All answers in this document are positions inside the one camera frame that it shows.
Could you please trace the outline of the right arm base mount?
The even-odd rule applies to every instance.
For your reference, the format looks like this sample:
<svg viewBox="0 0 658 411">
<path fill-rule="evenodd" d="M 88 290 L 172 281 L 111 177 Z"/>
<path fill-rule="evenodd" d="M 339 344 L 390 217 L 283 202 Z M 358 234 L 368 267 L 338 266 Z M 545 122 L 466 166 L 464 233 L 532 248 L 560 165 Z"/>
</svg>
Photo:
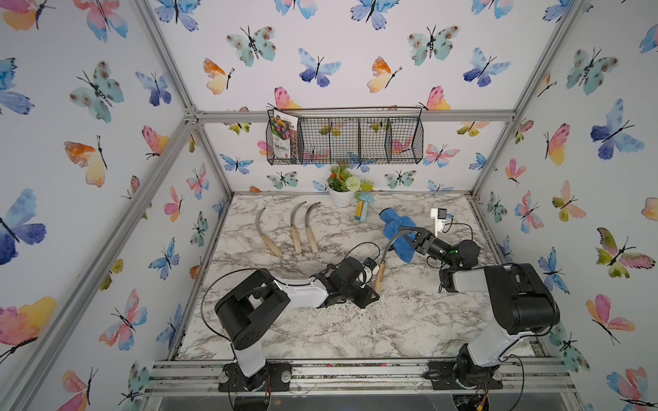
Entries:
<svg viewBox="0 0 658 411">
<path fill-rule="evenodd" d="M 429 380 L 433 390 L 476 390 L 489 388 L 501 390 L 503 384 L 494 379 L 500 365 L 478 366 L 471 358 L 468 345 L 464 344 L 454 360 L 430 361 L 423 378 Z"/>
</svg>

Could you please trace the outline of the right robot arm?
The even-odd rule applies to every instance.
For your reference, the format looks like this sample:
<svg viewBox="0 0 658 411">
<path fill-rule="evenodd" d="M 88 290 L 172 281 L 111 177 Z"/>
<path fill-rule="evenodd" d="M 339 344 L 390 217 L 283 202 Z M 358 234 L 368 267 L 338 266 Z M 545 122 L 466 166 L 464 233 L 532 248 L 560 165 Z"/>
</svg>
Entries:
<svg viewBox="0 0 658 411">
<path fill-rule="evenodd" d="M 480 247 L 472 240 L 452 245 L 427 229 L 399 228 L 399 238 L 413 253 L 442 263 L 440 285 L 450 293 L 483 293 L 489 297 L 493 319 L 481 334 L 464 345 L 456 357 L 455 380 L 466 388 L 492 378 L 504 355 L 521 340 L 543 337 L 560 323 L 560 310 L 531 264 L 506 263 L 478 267 Z"/>
</svg>

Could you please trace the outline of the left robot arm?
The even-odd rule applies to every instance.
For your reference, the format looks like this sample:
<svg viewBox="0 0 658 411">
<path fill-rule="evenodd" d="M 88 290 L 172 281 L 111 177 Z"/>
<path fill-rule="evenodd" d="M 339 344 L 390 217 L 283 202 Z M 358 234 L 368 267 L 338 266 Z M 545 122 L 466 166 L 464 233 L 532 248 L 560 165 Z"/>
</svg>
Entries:
<svg viewBox="0 0 658 411">
<path fill-rule="evenodd" d="M 353 303 L 364 309 L 380 299 L 369 283 L 380 273 L 372 258 L 346 257 L 306 280 L 281 279 L 267 269 L 253 269 L 214 306 L 236 358 L 236 375 L 247 380 L 266 377 L 261 339 L 289 308 L 329 308 Z"/>
</svg>

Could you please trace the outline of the blue microfiber rag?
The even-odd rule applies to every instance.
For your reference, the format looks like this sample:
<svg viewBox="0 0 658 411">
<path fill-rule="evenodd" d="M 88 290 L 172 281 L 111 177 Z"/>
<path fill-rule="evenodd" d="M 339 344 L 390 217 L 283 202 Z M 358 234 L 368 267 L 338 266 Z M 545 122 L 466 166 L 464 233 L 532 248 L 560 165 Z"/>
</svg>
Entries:
<svg viewBox="0 0 658 411">
<path fill-rule="evenodd" d="M 408 216 L 400 216 L 392 208 L 386 208 L 380 212 L 380 219 L 385 223 L 383 234 L 388 240 L 399 234 L 405 228 L 415 228 L 416 224 Z M 415 255 L 415 249 L 402 236 L 392 244 L 387 245 L 387 252 L 394 250 L 396 255 L 405 264 L 411 263 Z"/>
</svg>

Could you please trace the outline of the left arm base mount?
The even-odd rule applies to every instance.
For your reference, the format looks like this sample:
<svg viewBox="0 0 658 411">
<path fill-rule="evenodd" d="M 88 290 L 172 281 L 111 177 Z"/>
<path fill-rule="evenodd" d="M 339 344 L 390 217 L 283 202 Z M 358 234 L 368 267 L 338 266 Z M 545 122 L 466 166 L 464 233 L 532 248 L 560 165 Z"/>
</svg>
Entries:
<svg viewBox="0 0 658 411">
<path fill-rule="evenodd" d="M 219 378 L 219 392 L 242 393 L 267 389 L 285 392 L 290 388 L 292 365 L 289 362 L 266 361 L 264 368 L 251 377 L 243 374 L 236 362 L 223 366 Z"/>
</svg>

